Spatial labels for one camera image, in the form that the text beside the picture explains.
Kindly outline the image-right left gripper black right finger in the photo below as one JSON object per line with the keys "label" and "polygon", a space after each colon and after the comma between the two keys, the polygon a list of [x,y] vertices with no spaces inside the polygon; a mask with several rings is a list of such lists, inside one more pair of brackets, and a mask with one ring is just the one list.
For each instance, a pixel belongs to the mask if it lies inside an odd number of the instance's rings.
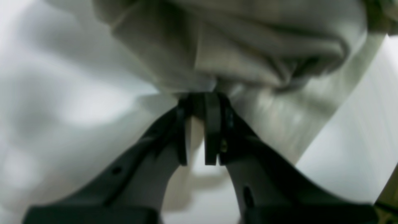
{"label": "image-right left gripper black right finger", "polygon": [[372,205],[317,186],[265,144],[219,93],[204,94],[205,164],[227,168],[245,224],[376,224]]}

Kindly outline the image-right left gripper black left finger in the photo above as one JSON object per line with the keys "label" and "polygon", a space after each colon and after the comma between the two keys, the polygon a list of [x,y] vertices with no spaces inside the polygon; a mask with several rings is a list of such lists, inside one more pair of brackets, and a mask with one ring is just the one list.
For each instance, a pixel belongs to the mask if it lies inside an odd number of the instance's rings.
{"label": "image-right left gripper black left finger", "polygon": [[24,224],[157,224],[168,181],[187,166],[188,96],[102,173],[71,195],[31,207]]}

